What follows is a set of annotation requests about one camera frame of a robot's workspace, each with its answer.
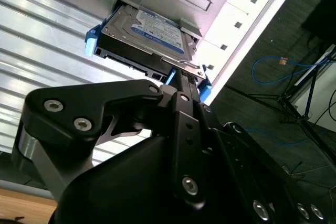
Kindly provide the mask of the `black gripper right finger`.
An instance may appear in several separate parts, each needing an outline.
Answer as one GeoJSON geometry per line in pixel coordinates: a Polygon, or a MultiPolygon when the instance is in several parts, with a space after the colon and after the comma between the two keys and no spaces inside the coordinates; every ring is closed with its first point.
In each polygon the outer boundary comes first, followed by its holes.
{"type": "Polygon", "coordinates": [[[206,203],[187,223],[328,223],[325,212],[238,124],[220,124],[185,75],[201,124],[206,203]]]}

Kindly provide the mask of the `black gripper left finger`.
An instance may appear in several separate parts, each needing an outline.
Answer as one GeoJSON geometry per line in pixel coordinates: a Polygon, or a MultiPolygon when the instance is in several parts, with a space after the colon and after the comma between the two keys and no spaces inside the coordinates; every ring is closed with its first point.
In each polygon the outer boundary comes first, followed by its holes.
{"type": "Polygon", "coordinates": [[[57,201],[77,177],[151,137],[198,137],[185,75],[169,86],[131,80],[43,88],[24,102],[13,160],[57,201]]]}

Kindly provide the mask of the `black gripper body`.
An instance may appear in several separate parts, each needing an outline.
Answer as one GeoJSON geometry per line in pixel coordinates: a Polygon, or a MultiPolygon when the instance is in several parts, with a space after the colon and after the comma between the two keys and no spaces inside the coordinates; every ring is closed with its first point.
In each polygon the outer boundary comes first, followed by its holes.
{"type": "Polygon", "coordinates": [[[225,163],[198,137],[146,139],[77,177],[52,223],[251,223],[225,163]]]}

